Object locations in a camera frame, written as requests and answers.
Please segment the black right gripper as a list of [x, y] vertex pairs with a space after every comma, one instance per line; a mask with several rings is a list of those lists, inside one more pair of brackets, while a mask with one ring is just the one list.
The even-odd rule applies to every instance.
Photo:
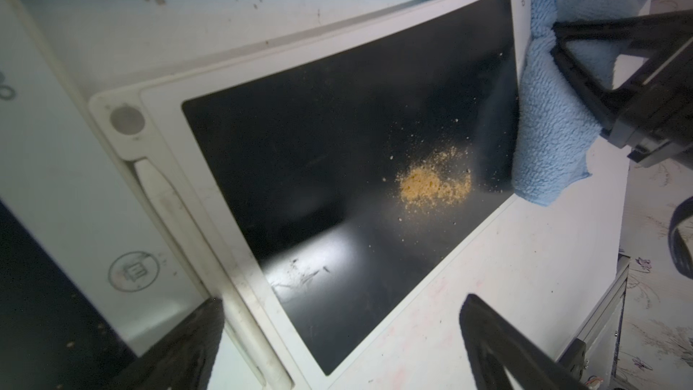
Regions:
[[[602, 136], [642, 167], [692, 153], [692, 12], [556, 23], [552, 57], [602, 128]], [[576, 41], [626, 42], [642, 64], [605, 88], [568, 49]]]

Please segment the light blue cloth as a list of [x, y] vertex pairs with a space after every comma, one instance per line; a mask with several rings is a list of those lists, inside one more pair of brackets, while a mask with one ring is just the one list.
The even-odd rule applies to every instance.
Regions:
[[601, 132], [550, 54], [557, 44], [555, 23], [633, 17], [647, 1], [532, 0], [512, 169], [512, 185], [521, 198], [549, 206], [572, 183], [588, 178], [587, 152]]

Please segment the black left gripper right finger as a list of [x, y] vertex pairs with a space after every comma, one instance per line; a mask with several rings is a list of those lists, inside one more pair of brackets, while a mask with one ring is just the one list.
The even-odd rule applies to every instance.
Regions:
[[459, 325], [478, 389], [584, 389], [587, 345], [573, 339], [554, 361], [479, 296], [469, 294]]

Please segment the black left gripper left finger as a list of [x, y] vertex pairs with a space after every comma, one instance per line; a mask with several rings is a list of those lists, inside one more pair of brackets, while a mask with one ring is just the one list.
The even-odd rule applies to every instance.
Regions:
[[104, 388], [206, 390], [223, 330], [223, 302], [209, 298]]

